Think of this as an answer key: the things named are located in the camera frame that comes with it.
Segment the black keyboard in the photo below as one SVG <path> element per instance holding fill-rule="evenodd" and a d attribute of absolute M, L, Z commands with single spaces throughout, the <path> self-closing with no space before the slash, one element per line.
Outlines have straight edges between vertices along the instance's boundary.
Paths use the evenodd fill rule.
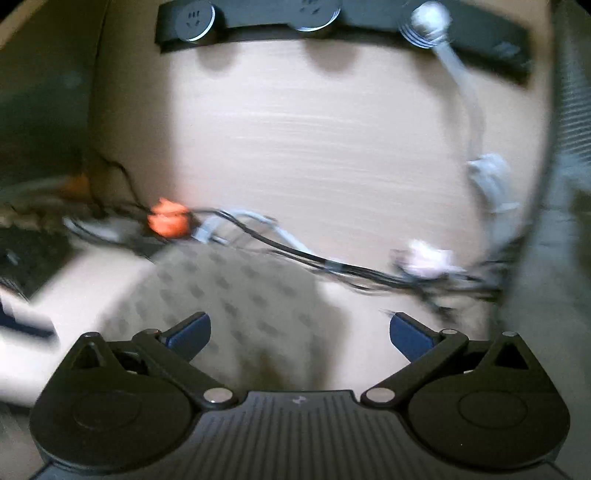
<path fill-rule="evenodd" d="M 72 257 L 74 249 L 60 232 L 1 228 L 1 286 L 30 299 Z"/>

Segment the right dark monitor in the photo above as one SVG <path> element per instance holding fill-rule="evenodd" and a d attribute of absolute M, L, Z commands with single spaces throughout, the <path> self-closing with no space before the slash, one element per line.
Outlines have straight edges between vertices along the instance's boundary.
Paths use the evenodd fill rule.
<path fill-rule="evenodd" d="M 549 147 L 518 266 L 498 310 L 570 411 L 558 465 L 590 476 L 590 4 L 556 1 Z"/>

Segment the left dark monitor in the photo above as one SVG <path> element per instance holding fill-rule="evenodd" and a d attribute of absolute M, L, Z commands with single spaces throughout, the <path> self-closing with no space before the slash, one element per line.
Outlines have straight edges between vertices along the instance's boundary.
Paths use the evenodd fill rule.
<path fill-rule="evenodd" d="M 82 170 L 105 1 L 1 4 L 1 197 Z"/>

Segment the black power strip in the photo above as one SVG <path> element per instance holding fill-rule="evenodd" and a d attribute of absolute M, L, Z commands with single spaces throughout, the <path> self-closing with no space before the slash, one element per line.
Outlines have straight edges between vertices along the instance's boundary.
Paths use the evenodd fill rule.
<path fill-rule="evenodd" d="M 525 83 L 533 69 L 529 29 L 464 1 L 169 1 L 158 7 L 162 53 L 245 38 L 363 38 L 383 35 L 430 49 L 421 7 L 443 8 L 444 39 L 461 58 Z"/>

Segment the dark monitor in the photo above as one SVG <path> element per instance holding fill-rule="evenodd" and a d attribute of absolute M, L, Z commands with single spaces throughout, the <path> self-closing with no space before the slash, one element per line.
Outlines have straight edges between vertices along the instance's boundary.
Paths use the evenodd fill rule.
<path fill-rule="evenodd" d="M 82 170 L 105 1 L 1 4 L 1 197 Z"/>
<path fill-rule="evenodd" d="M 498 310 L 570 411 L 558 465 L 590 476 L 590 4 L 556 1 L 549 147 L 518 266 Z"/>

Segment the orange round toy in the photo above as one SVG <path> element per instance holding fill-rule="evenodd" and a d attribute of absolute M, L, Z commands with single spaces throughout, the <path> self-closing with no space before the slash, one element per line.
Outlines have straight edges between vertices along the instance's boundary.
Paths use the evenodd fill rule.
<path fill-rule="evenodd" d="M 148 227 L 164 238 L 180 238 L 190 233 L 190 210 L 183 204 L 160 198 L 147 216 Z"/>

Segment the white connector plug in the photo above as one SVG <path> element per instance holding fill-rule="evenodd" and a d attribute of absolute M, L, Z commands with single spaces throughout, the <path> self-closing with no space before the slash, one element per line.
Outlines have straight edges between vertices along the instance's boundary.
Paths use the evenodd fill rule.
<path fill-rule="evenodd" d="M 409 242 L 401 261 L 403 269 L 420 279 L 437 279 L 444 275 L 462 273 L 451 250 L 438 249 L 423 240 Z"/>

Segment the brown dotted knit garment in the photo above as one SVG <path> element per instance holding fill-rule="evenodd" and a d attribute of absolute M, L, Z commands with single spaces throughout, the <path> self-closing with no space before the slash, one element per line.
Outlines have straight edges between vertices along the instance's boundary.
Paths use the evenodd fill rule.
<path fill-rule="evenodd" d="M 127 340 L 197 312 L 211 318 L 211 340 L 191 363 L 228 388 L 328 388 L 341 313 L 311 272 L 271 254 L 200 243 L 167 247 L 105 313 L 102 334 Z"/>

